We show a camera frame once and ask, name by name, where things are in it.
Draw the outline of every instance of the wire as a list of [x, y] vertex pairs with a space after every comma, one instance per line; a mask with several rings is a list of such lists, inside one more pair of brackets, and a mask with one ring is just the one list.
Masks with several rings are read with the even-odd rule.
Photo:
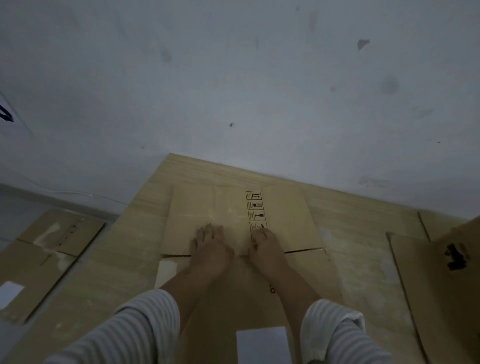
[[124, 203], [124, 202], [115, 200], [115, 199], [110, 198], [110, 197], [102, 196], [102, 195], [99, 195], [99, 194], [87, 194], [87, 193], [81, 192], [81, 191], [52, 190], [52, 189], [50, 189], [50, 188], [44, 187], [44, 186], [38, 184], [37, 182], [31, 180], [30, 178], [28, 178], [28, 177], [25, 176], [24, 174], [20, 173], [19, 171], [14, 170], [12, 167], [6, 165], [6, 164], [3, 163], [2, 161], [0, 161], [0, 163], [3, 164], [4, 166], [6, 166], [6, 167], [7, 167], [9, 170], [11, 170], [12, 172], [18, 174], [18, 175], [19, 175], [20, 177], [22, 177], [24, 180], [30, 182], [33, 186], [35, 186], [36, 188], [38, 188], [38, 189], [40, 189], [40, 190], [47, 191], [47, 192], [50, 192], [50, 193], [53, 193], [53, 194], [81, 194], [81, 195], [83, 195], [83, 196], [94, 197], [94, 198], [98, 198], [98, 199], [101, 199], [101, 200], [107, 200], [107, 201], [115, 202], [116, 204], [119, 204], [119, 205], [128, 206], [128, 204], [126, 204], [126, 203]]

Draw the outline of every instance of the floor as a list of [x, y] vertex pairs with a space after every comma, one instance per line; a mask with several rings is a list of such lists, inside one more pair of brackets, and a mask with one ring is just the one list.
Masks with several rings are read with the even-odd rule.
[[[36, 218], [52, 208], [58, 207], [54, 203], [35, 202], [15, 194], [0, 191], [0, 251], [23, 232]], [[96, 242], [110, 229], [113, 221], [113, 219], [107, 221], [107, 225], [100, 235], [97, 236], [75, 266], [63, 277], [60, 284], [50, 293], [40, 306], [40, 309], [36, 311], [34, 316], [25, 325], [15, 326], [0, 320], [0, 363], [3, 362], [14, 345], [33, 325], [39, 314], [46, 309], [48, 303], [56, 296], [69, 277], [75, 274], [75, 271], [83, 264], [85, 257], [89, 254]]]

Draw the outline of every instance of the cable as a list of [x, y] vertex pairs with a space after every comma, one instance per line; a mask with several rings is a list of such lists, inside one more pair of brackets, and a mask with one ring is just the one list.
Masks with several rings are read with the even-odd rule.
[[30, 182], [33, 186], [35, 186], [36, 188], [40, 189], [40, 190], [43, 190], [43, 191], [47, 191], [47, 192], [50, 192], [50, 193], [53, 193], [53, 194], [81, 194], [83, 196], [88, 196], [88, 197], [94, 197], [94, 198], [99, 198], [99, 199], [102, 199], [102, 200], [107, 200], [107, 201], [111, 201], [111, 202], [115, 202], [116, 204], [119, 204], [119, 205], [124, 205], [124, 206], [128, 206], [128, 204], [124, 203], [124, 202], [121, 202], [121, 201], [118, 201], [118, 200], [115, 200], [113, 198], [110, 198], [110, 197], [106, 197], [106, 196], [102, 196], [102, 195], [99, 195], [99, 194], [87, 194], [85, 192], [81, 192], [81, 191], [59, 191], [59, 190], [51, 190], [47, 187], [44, 187], [40, 184], [38, 184], [37, 182], [31, 180], [30, 178], [28, 178], [27, 176], [25, 176], [24, 174], [20, 173], [19, 171], [16, 171], [14, 170], [12, 167], [6, 165], [5, 163], [3, 163], [2, 161], [0, 161], [1, 164], [3, 164], [4, 166], [6, 166], [9, 170], [11, 170], [12, 172], [18, 174], [20, 177], [22, 177], [24, 180]]

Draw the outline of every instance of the white wall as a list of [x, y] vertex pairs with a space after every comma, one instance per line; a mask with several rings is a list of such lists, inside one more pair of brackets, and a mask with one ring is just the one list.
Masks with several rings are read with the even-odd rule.
[[471, 217], [479, 19], [476, 0], [4, 1], [0, 91], [35, 137], [0, 135], [0, 182], [128, 202], [175, 152]]

